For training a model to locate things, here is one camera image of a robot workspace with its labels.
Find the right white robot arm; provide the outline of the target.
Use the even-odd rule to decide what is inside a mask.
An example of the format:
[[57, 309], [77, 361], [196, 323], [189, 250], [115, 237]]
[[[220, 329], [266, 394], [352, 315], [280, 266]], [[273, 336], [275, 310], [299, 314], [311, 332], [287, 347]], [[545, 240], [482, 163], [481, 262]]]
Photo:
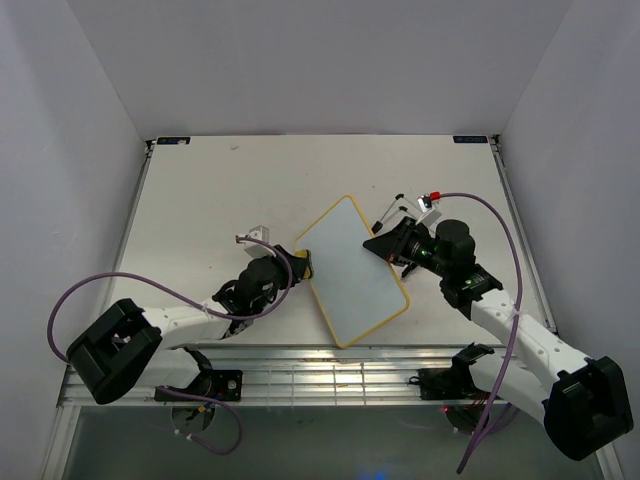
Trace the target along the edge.
[[431, 233], [406, 217], [363, 246], [390, 264], [439, 276], [452, 308], [513, 347], [524, 366], [507, 369], [498, 395], [536, 419], [565, 456], [582, 460], [633, 429], [621, 367], [607, 356], [589, 357], [519, 312], [502, 284], [477, 263], [465, 223], [445, 220]]

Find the yellow whiteboard eraser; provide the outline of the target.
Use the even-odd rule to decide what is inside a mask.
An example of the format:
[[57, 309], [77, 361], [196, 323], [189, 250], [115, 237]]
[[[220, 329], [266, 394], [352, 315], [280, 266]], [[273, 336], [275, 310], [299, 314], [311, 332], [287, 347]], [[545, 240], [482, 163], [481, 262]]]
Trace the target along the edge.
[[300, 260], [302, 273], [300, 277], [309, 280], [314, 276], [311, 251], [308, 249], [297, 250], [295, 257]]

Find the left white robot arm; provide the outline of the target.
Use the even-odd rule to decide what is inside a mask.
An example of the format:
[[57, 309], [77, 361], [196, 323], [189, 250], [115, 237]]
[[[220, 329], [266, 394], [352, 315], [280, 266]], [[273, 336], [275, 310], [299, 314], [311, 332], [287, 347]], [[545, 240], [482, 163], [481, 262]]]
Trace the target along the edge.
[[152, 387], [157, 401], [224, 400], [221, 376], [196, 344], [241, 333], [312, 276], [310, 251], [269, 247], [208, 301], [184, 298], [170, 308], [143, 308], [130, 298], [114, 302], [71, 343], [66, 361], [99, 405], [139, 386]]

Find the yellow-framed small whiteboard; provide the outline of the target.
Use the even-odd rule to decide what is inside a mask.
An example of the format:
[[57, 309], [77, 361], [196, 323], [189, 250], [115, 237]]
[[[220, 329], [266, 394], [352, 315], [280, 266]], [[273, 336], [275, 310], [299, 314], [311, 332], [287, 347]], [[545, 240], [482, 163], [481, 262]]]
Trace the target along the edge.
[[313, 296], [334, 343], [346, 349], [405, 313], [410, 297], [392, 266], [366, 250], [373, 233], [351, 195], [294, 240], [311, 254]]

